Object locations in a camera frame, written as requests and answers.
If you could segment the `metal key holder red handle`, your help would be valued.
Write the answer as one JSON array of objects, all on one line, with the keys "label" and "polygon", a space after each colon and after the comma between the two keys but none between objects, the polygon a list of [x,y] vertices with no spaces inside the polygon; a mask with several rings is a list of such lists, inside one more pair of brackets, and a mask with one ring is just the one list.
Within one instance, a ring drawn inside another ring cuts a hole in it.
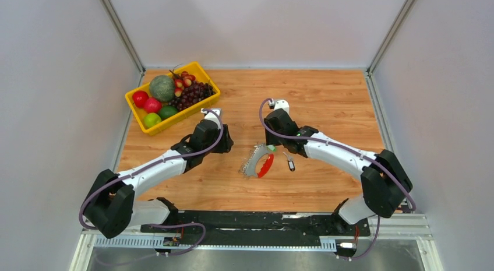
[{"label": "metal key holder red handle", "polygon": [[250,155],[245,159],[239,172],[245,177],[264,177],[271,169],[274,162],[274,152],[266,148],[267,144],[254,145]]}]

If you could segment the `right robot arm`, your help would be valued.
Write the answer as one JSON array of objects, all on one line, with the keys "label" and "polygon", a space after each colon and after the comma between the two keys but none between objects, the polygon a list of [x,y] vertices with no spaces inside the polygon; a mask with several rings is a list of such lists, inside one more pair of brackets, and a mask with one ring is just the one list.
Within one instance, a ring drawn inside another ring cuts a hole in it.
[{"label": "right robot arm", "polygon": [[333,228],[348,234],[362,219],[391,217],[404,199],[410,197],[412,182],[397,156],[360,150],[333,140],[311,126],[299,127],[284,109],[263,118],[266,139],[290,153],[320,160],[351,174],[360,181],[362,194],[342,201],[333,212]]}]

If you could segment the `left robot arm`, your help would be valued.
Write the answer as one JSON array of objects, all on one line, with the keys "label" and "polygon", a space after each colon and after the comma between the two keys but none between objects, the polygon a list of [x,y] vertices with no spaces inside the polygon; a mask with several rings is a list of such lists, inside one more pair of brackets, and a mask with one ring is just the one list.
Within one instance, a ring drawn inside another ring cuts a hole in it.
[{"label": "left robot arm", "polygon": [[203,119],[159,157],[120,173],[103,170],[96,177],[82,204],[79,220],[87,229],[114,238],[129,227],[157,225],[165,233],[177,228],[174,205],[164,199],[139,201],[138,197],[159,183],[200,165],[209,153],[228,153],[233,140],[228,126],[216,119]]}]

